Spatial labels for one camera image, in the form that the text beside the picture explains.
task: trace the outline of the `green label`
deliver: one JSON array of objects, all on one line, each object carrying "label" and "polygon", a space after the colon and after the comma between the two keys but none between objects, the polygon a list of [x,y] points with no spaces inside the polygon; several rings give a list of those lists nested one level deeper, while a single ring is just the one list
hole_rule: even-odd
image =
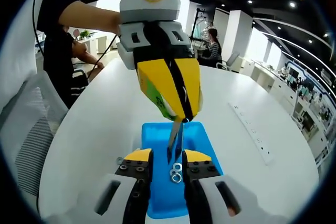
[{"label": "green label", "polygon": [[174,121],[175,117],[171,116],[164,103],[162,100],[162,96],[160,95],[160,93],[158,92],[158,90],[156,89],[156,87],[147,79],[146,81],[146,86],[147,86],[147,90],[145,95],[154,103],[156,104],[156,106],[159,108],[159,110],[161,111],[162,115],[165,118],[168,118],[169,120]]}]

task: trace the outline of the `black cable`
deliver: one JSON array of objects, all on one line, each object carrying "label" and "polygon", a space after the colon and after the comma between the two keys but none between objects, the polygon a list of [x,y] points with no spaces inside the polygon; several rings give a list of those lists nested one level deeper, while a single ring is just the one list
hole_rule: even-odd
[{"label": "black cable", "polygon": [[109,48],[112,46],[112,43],[114,42],[114,40],[116,39],[117,35],[114,36],[114,38],[112,39],[110,45],[106,48],[105,52],[99,57],[99,59],[96,61],[96,63],[94,64],[91,72],[89,73],[89,76],[87,77],[87,80],[89,80],[93,70],[95,69],[96,65],[98,64],[98,62],[101,60],[101,58],[103,58],[103,56],[107,53],[107,50],[109,50]]},{"label": "black cable", "polygon": [[34,14],[34,11],[35,11],[35,1],[36,0],[33,0],[33,29],[34,29],[34,34],[35,34],[35,38],[36,38],[38,47],[39,47],[40,52],[41,52],[41,54],[42,54],[42,56],[44,58],[44,53],[42,51],[42,47],[41,47],[40,41],[38,41],[37,31],[36,31],[36,27],[35,27],[35,14]]}]

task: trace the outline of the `white round table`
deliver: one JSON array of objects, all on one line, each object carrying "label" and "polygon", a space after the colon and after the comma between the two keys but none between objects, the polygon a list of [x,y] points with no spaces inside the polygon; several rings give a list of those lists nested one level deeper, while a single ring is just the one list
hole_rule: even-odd
[{"label": "white round table", "polygon": [[[42,218],[66,212],[80,191],[113,174],[116,159],[140,147],[143,123],[168,121],[140,91],[136,75],[121,59],[111,61],[69,110],[44,164]],[[295,123],[248,76],[201,66],[201,85],[204,103],[194,120],[204,125],[224,173],[254,192],[269,213],[294,217],[319,182],[311,150]],[[269,165],[228,102],[253,116],[273,153]]]}]

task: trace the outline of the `potted plant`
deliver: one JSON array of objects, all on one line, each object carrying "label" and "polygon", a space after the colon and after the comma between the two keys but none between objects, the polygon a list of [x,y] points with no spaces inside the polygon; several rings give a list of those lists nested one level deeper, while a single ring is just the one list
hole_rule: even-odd
[{"label": "potted plant", "polygon": [[79,34],[81,40],[82,40],[82,39],[85,39],[85,38],[87,38],[87,37],[89,37],[89,35],[90,35],[90,33],[89,33],[89,31],[87,31],[87,30],[82,31],[82,32]]}]

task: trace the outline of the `white mesh chair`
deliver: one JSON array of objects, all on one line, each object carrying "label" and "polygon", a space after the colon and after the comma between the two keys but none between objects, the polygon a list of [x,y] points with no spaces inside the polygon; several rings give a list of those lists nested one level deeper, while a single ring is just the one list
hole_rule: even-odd
[{"label": "white mesh chair", "polygon": [[37,209],[40,177],[51,142],[68,112],[44,71],[23,84],[0,114],[0,143],[23,197]]},{"label": "white mesh chair", "polygon": [[220,62],[216,63],[216,68],[231,71],[231,67],[232,67],[233,63],[236,61],[236,59],[238,58],[239,55],[240,55],[240,53],[233,52],[231,54],[230,58],[227,61],[222,60],[222,63],[220,63]]}]

